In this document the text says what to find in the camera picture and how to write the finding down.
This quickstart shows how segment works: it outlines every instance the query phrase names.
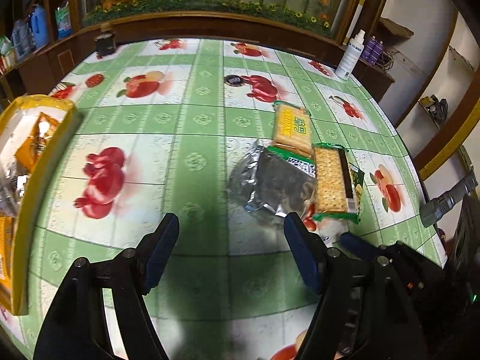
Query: purple bottle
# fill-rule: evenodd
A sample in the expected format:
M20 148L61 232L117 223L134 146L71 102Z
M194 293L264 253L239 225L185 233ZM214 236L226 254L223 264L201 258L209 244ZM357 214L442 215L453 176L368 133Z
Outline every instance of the purple bottle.
M375 36L371 36L370 39L366 42L365 47L360 55L360 58L364 59L365 61L371 54L371 50L374 49L377 41L375 40Z
M367 59L367 62L375 65L375 62L377 62L378 57L382 54L383 52L383 42L380 41L380 43L375 41L375 46L373 47L373 50L371 50L370 56Z

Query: green-trimmed package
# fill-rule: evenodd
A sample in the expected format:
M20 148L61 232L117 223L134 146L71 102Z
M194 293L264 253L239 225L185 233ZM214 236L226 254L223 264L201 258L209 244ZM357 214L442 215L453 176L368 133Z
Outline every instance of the green-trimmed package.
M313 146L317 179L315 220L329 216L359 221L359 200L345 152L341 145L317 143Z

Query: cracker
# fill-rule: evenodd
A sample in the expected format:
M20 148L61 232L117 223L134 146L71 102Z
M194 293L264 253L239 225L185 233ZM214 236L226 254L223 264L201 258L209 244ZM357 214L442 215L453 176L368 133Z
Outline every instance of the cracker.
M310 116L304 108L275 102L275 129L272 145L311 156Z

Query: blue bottle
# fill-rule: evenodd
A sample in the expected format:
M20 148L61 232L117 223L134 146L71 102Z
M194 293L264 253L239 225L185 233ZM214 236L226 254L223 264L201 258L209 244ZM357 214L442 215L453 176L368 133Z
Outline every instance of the blue bottle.
M30 26L37 49L49 43L49 30L47 27L47 13L43 7L35 4L35 9L30 15Z

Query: white spray bottle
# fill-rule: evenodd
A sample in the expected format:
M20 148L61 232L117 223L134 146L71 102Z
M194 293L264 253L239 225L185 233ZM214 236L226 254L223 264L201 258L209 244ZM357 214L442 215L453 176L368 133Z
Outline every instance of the white spray bottle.
M348 80L349 75L353 71L353 68L357 64L357 61L360 58L360 55L363 51L363 36L365 35L364 30L351 38L349 44L346 47L346 50L343 54L342 60L340 61L335 74L339 76L342 80Z

